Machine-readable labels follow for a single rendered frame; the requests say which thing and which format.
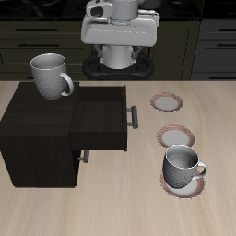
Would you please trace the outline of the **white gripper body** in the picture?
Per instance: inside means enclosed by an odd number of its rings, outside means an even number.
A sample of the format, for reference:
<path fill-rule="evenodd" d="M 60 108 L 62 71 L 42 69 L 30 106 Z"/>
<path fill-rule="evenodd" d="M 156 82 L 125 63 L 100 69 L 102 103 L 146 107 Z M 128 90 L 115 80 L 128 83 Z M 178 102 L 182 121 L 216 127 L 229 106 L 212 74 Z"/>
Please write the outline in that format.
<path fill-rule="evenodd" d="M 138 17 L 122 25 L 108 18 L 84 17 L 81 41 L 85 44 L 153 47 L 157 41 L 159 14 L 138 10 Z"/>

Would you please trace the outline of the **white dotted porcelain mug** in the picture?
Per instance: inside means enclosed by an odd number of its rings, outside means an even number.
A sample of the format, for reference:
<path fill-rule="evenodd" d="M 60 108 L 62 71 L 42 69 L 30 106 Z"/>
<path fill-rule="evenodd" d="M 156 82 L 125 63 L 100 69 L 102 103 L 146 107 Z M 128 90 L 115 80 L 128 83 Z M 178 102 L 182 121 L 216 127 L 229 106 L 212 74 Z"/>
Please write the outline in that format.
<path fill-rule="evenodd" d="M 30 67 L 36 88 L 46 100 L 59 100 L 73 94 L 74 84 L 62 55 L 38 55 L 30 61 Z"/>
<path fill-rule="evenodd" d="M 172 145 L 165 151 L 162 174 L 167 185 L 181 189 L 192 180 L 203 178 L 207 174 L 207 166 L 191 147 Z"/>

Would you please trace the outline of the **dark wooden drawer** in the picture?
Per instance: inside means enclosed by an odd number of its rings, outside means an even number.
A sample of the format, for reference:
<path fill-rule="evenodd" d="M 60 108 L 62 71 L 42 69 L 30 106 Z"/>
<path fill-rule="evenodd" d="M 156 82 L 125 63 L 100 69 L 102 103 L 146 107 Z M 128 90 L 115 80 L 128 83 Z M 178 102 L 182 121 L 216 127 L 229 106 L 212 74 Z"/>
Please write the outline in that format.
<path fill-rule="evenodd" d="M 78 87 L 70 140 L 73 150 L 127 150 L 127 127 L 138 128 L 137 108 L 126 107 L 126 86 Z"/>

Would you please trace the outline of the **dark wooden cabinet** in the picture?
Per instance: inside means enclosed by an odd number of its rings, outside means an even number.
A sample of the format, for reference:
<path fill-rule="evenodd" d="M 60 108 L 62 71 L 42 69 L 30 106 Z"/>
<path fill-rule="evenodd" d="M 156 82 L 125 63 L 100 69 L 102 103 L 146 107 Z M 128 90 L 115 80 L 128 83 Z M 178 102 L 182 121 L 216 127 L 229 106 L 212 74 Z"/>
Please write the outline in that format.
<path fill-rule="evenodd" d="M 19 83 L 0 121 L 0 152 L 14 186 L 77 185 L 80 152 L 70 140 L 76 98 L 49 101 L 34 83 Z"/>

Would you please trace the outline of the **dark olive kitchen cupboards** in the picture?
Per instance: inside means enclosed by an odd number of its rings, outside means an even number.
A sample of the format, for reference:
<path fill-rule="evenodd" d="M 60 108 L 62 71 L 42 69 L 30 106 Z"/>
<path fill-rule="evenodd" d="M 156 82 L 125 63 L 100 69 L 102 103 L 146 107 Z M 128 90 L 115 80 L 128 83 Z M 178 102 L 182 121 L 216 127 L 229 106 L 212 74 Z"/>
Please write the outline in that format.
<path fill-rule="evenodd" d="M 188 80 L 198 21 L 0 22 L 0 80 Z"/>

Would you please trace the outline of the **white plate with red rim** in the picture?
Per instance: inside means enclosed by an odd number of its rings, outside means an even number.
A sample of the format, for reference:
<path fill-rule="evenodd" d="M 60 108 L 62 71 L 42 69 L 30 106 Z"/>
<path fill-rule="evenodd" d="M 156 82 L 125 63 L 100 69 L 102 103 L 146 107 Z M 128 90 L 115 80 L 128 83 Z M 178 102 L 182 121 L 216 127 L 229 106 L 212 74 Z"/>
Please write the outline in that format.
<path fill-rule="evenodd" d="M 204 191 L 206 184 L 205 179 L 200 178 L 197 180 L 192 180 L 184 188 L 175 189 L 167 185 L 162 172 L 159 174 L 159 183 L 167 194 L 181 199 L 192 199 L 198 197 Z"/>
<path fill-rule="evenodd" d="M 195 143 L 195 135 L 188 128 L 178 125 L 169 124 L 160 128 L 156 134 L 159 143 L 168 148 L 172 145 L 186 145 L 191 147 Z"/>
<path fill-rule="evenodd" d="M 183 99 L 170 92 L 155 94 L 150 105 L 161 112 L 176 112 L 183 106 Z"/>

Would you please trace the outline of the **black kitchen countertop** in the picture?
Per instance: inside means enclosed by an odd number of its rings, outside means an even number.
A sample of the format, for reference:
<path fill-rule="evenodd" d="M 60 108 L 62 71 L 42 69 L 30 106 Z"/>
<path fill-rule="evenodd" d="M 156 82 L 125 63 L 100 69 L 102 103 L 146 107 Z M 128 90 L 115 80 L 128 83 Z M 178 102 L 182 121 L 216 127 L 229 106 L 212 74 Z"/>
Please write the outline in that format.
<path fill-rule="evenodd" d="M 0 0 L 0 21 L 82 21 L 89 0 Z M 236 0 L 161 0 L 161 21 L 236 19 Z"/>

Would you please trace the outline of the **dark grey kitchen cupboard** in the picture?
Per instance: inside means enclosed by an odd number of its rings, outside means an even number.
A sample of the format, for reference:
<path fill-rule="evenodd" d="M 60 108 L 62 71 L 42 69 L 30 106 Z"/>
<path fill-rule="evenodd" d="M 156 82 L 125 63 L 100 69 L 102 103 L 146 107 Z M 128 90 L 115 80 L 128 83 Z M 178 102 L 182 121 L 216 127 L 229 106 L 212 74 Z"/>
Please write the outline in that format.
<path fill-rule="evenodd" d="M 191 79 L 236 80 L 236 19 L 207 19 L 201 22 Z"/>

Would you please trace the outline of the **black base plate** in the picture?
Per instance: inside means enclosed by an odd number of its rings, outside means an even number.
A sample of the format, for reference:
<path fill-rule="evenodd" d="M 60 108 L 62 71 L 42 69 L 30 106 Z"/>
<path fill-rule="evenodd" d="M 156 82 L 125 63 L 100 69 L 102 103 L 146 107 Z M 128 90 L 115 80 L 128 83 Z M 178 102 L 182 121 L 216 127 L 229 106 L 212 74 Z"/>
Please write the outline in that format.
<path fill-rule="evenodd" d="M 134 81 L 148 80 L 154 72 L 153 62 L 140 51 L 136 62 L 125 69 L 111 69 L 100 62 L 98 53 L 92 52 L 82 65 L 83 73 L 88 80 Z"/>

